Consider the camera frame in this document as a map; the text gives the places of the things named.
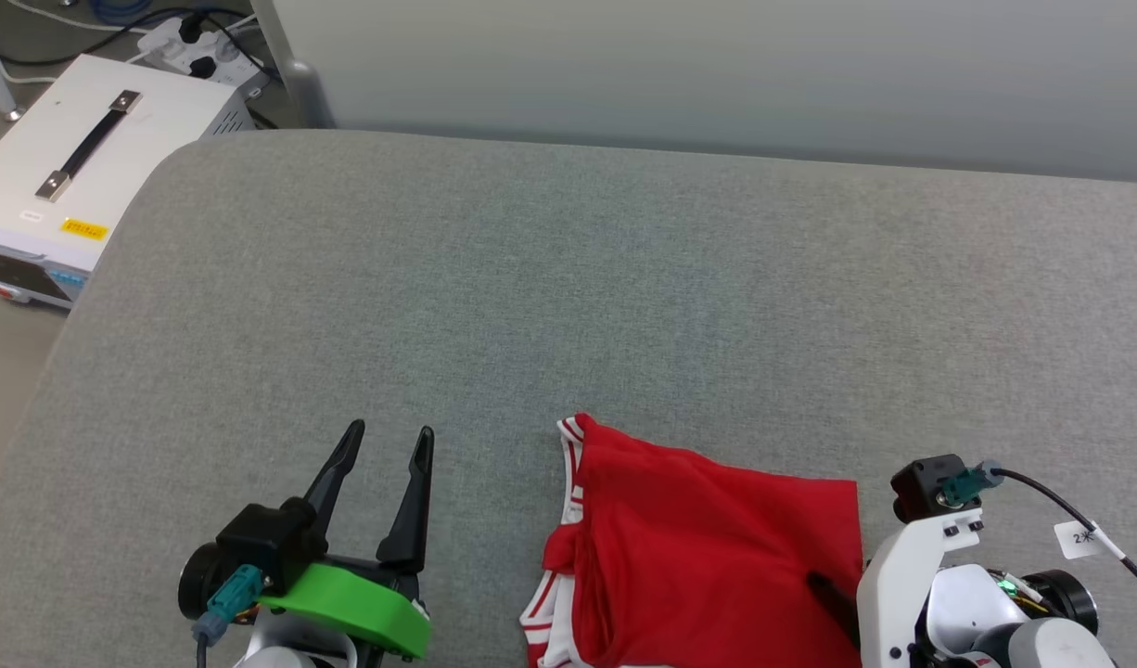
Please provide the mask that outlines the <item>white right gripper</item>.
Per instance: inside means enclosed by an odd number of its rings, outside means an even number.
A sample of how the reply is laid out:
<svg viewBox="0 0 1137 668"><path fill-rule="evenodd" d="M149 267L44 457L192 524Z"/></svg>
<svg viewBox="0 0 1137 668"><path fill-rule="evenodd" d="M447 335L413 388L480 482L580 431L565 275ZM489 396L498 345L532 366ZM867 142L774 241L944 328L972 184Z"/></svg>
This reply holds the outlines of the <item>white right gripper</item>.
<svg viewBox="0 0 1137 668"><path fill-rule="evenodd" d="M823 573L807 573L807 587L862 668L1099 668L1082 624L1032 618L984 566L943 566L981 529L979 510L912 521L879 546L856 600Z"/></svg>

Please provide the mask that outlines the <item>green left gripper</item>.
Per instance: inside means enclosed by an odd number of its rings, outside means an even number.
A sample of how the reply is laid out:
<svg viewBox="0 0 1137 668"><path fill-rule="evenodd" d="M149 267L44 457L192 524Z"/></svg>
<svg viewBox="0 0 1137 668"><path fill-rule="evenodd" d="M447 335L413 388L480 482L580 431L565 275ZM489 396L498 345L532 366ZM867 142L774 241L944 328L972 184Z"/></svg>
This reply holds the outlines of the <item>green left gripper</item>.
<svg viewBox="0 0 1137 668"><path fill-rule="evenodd" d="M313 508L313 533L326 538L337 498L360 452L365 423L350 421L304 499ZM409 482L390 532L379 541L377 562L396 571L426 565L434 431L420 429L409 457ZM264 592L266 581L251 565L224 561L219 546L196 550L180 574L180 613L190 619L196 659L205 661L231 627L250 626L244 661L423 661L431 617L413 595L408 578L385 586L337 565L306 568L287 595Z"/></svg>

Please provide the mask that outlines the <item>red white basketball jersey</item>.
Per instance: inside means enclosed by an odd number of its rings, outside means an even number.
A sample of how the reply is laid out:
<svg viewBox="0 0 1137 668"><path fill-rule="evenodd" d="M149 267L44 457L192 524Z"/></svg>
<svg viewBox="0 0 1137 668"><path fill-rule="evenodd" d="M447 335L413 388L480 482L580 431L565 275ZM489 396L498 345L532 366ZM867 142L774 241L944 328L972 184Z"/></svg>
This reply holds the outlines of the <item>red white basketball jersey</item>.
<svg viewBox="0 0 1137 668"><path fill-rule="evenodd" d="M528 668L861 668L810 587L856 592L856 482L727 466L587 414L557 431L564 502L520 616Z"/></svg>

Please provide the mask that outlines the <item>white equipment box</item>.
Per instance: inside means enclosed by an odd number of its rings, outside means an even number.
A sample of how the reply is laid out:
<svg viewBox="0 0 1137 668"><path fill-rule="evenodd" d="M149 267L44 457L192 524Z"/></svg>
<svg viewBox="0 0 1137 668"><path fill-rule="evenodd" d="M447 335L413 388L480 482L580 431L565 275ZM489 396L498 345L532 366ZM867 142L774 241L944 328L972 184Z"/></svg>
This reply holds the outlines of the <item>white equipment box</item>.
<svg viewBox="0 0 1137 668"><path fill-rule="evenodd" d="M139 102L55 202L34 197L122 90ZM84 55L0 139L0 297L69 309L166 157L254 130L235 87Z"/></svg>

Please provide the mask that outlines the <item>white power strip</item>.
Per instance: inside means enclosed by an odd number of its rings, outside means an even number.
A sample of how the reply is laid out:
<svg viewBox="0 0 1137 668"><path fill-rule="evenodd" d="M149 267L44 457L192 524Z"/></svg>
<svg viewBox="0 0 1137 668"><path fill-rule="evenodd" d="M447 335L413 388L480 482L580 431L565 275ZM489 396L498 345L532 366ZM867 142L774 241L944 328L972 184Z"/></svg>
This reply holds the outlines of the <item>white power strip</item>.
<svg viewBox="0 0 1137 668"><path fill-rule="evenodd" d="M254 30L254 20L242 19L238 22L236 30L219 27L215 20L204 16L201 24L200 41L196 44L186 44L179 37L180 17L163 20L161 24L149 30L141 35L136 42L136 57L134 62L142 62L159 70L182 73L188 76L188 64L198 57L213 57L217 60L218 69L211 80L218 84L235 87L243 95L249 98L259 97L264 87L268 87L272 77L263 70L263 62L257 58L243 55L238 43L231 35L235 35L246 30Z"/></svg>

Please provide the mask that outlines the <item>grey metal frame leg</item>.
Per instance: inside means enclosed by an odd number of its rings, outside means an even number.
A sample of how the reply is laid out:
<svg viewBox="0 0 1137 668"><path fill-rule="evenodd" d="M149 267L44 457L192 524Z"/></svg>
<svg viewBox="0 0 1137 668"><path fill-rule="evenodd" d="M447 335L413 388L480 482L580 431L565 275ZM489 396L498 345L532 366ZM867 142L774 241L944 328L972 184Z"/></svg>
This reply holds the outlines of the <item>grey metal frame leg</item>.
<svg viewBox="0 0 1137 668"><path fill-rule="evenodd" d="M249 0L256 19L262 25L272 60L280 80L283 80L297 117L306 128L337 128L327 108L326 93L319 83L317 69L299 58L290 42L289 9L292 0Z"/></svg>

